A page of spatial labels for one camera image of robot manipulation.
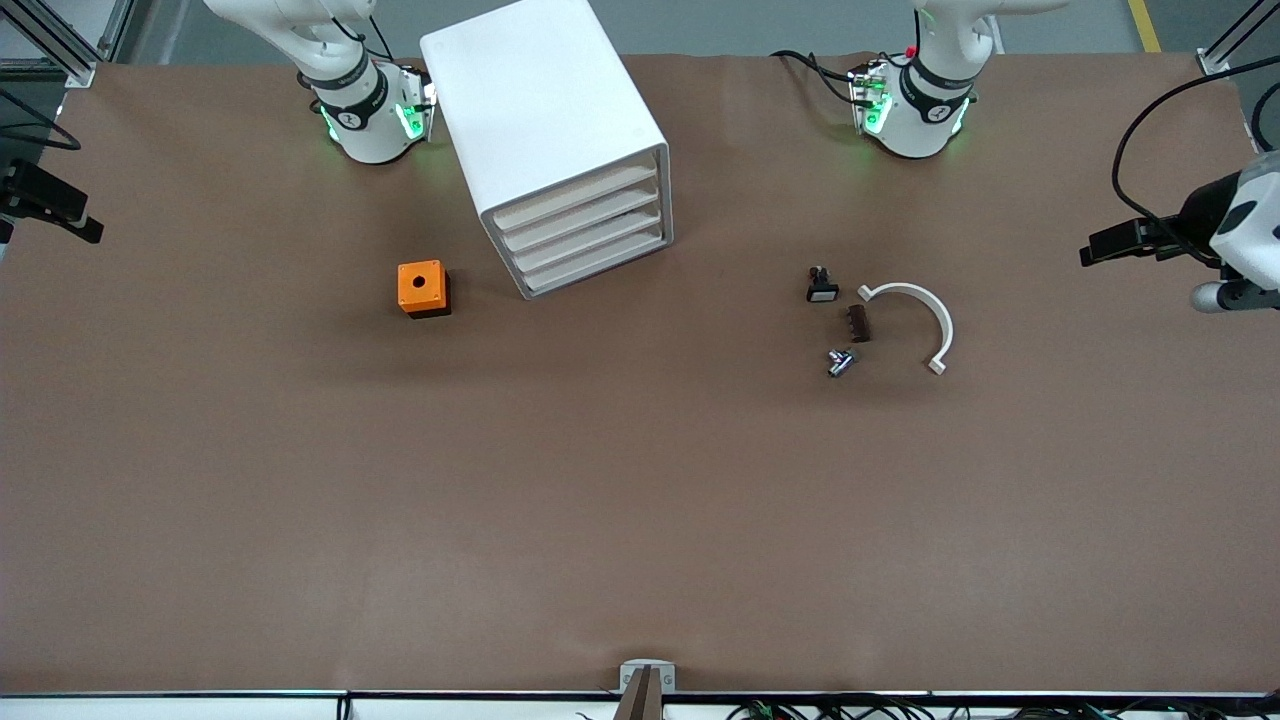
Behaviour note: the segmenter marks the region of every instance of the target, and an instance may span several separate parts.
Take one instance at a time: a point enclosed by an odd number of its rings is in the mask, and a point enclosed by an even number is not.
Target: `silver bolt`
[[[852,350],[832,350],[827,354],[827,359],[831,360],[831,368],[827,369],[827,374],[838,378],[845,374],[845,370],[850,365],[858,361],[858,355],[854,355]]]

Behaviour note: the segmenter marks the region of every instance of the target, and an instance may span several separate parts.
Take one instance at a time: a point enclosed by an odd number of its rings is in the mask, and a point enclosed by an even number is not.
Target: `yellow floor tape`
[[[1156,37],[1156,26],[1151,24],[1146,0],[1129,0],[1129,12],[1133,13],[1133,24],[1138,26],[1142,49],[1147,53],[1160,53],[1160,38]]]

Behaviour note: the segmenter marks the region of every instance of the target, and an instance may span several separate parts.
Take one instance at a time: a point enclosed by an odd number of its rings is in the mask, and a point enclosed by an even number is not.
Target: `white box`
[[[671,245],[667,141],[586,0],[422,36],[480,222],[536,297]]]

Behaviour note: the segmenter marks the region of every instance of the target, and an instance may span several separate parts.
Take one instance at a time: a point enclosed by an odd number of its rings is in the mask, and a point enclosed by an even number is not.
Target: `table surface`
[[[1277,318],[1196,314],[1187,259],[1076,256],[1190,56],[996,58],[923,161],[777,59],[627,67],[676,243],[532,302],[447,133],[348,161],[285,67],[72,92],[84,150],[46,165],[106,236],[28,222],[0,264],[0,684],[1275,685]],[[1204,87],[1125,178],[1174,211],[1249,158]],[[426,258],[456,311],[411,322]],[[947,373],[897,296],[828,378],[819,263],[937,292]]]

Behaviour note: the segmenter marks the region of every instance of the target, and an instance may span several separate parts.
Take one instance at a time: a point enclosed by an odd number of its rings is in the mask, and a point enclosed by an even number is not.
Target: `orange box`
[[[410,318],[439,318],[453,313],[449,299],[449,273],[439,260],[406,263],[396,283],[399,306]]]

